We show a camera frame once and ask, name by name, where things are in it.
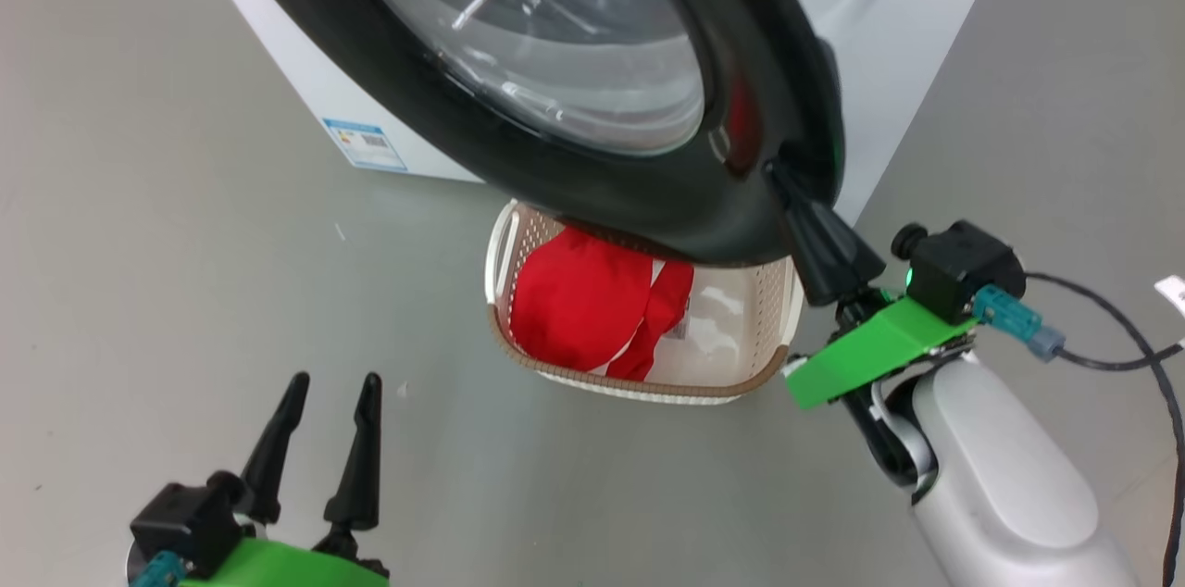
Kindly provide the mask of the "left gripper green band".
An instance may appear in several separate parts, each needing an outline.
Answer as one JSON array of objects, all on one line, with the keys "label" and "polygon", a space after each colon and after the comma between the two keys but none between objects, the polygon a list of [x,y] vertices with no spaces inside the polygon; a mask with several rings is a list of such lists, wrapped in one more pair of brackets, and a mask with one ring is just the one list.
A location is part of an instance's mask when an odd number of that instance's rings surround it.
[{"label": "left gripper green band", "polygon": [[[257,525],[278,523],[282,484],[292,434],[301,423],[310,376],[297,372],[241,472],[245,495],[241,515]],[[353,414],[356,436],[344,465],[337,493],[329,498],[324,519],[329,532],[312,549],[271,540],[220,532],[214,553],[192,540],[181,542],[181,557],[194,562],[182,586],[389,586],[380,563],[358,557],[353,531],[373,531],[380,524],[382,485],[382,376],[370,372],[363,381]]]}]

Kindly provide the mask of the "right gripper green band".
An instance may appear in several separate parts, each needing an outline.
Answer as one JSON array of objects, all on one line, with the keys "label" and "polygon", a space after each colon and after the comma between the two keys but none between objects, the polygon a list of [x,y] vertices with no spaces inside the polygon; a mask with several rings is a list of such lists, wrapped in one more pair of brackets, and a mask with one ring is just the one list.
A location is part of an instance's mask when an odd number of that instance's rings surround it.
[{"label": "right gripper green band", "polygon": [[[884,273],[883,259],[786,164],[767,162],[767,187],[808,304],[835,304]],[[788,393],[803,410],[841,403],[880,472],[899,487],[925,487],[936,473],[930,444],[910,419],[890,409],[883,382],[910,365],[965,355],[975,323],[948,324],[910,296],[892,299],[880,289],[864,289],[837,310],[841,328],[832,342],[787,362]]]}]

